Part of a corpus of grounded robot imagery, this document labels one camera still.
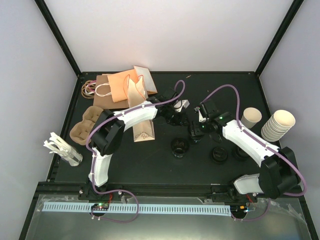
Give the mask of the black plastic cup lid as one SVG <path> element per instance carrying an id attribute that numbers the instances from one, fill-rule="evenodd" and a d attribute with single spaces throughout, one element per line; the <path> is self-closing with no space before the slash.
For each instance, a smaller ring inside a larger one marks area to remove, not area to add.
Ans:
<path id="1" fill-rule="evenodd" d="M 225 148 L 216 146 L 210 151 L 209 157 L 213 163 L 223 165 L 228 160 L 229 155 Z"/>

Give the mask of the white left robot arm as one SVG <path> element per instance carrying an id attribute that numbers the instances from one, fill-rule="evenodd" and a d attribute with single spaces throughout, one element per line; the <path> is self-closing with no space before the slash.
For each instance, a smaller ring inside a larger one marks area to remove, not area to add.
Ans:
<path id="1" fill-rule="evenodd" d="M 97 200 L 103 199 L 108 192 L 105 183 L 113 154 L 120 148 L 124 132 L 144 121 L 163 117 L 168 124 L 183 126 L 187 123 L 185 109 L 189 101 L 167 100 L 160 102 L 150 97 L 141 104 L 122 110 L 103 110 L 91 130 L 86 147 L 92 152 L 91 170 L 88 175 L 93 183 L 89 193 Z"/>

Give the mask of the printed white paper bag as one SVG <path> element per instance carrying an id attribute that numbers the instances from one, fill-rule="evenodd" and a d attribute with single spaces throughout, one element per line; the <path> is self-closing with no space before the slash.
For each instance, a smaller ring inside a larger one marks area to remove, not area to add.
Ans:
<path id="1" fill-rule="evenodd" d="M 133 141 L 143 142 L 155 140 L 153 117 L 156 116 L 157 109 L 149 106 L 147 101 L 148 93 L 145 87 L 144 77 L 139 75 L 137 82 L 128 75 L 124 83 L 125 92 L 129 105 L 129 113 L 125 115 L 126 128 L 132 128 Z"/>

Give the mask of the black paper coffee cup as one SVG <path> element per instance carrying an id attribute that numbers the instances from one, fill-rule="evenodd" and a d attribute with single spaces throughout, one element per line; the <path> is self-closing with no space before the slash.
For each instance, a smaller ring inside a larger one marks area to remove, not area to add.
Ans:
<path id="1" fill-rule="evenodd" d="M 199 124 L 191 121 L 188 125 L 188 135 L 191 144 L 198 144 L 204 137 L 204 133 L 201 131 Z"/>

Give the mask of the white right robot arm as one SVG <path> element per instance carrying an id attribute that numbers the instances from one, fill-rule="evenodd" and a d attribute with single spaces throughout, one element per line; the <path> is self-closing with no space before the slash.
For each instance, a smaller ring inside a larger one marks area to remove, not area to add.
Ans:
<path id="1" fill-rule="evenodd" d="M 238 122 L 229 112 L 220 113 L 212 101 L 195 107 L 198 123 L 194 125 L 195 135 L 215 134 L 218 138 L 231 141 L 259 167 L 259 173 L 243 175 L 228 187 L 228 198 L 240 201 L 246 194 L 264 194 L 271 199 L 281 195 L 292 196 L 291 189 L 298 186 L 301 177 L 293 161 L 295 154 L 289 147 L 273 145 Z"/>

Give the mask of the brown pulp cup carrier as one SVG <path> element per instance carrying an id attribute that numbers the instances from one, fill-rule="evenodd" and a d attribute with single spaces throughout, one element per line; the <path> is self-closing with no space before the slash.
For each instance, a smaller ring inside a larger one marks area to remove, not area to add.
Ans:
<path id="1" fill-rule="evenodd" d="M 69 136 L 77 144 L 84 146 L 87 138 L 97 122 L 103 109 L 98 106 L 90 106 L 82 115 L 82 121 L 78 122 L 71 129 Z"/>

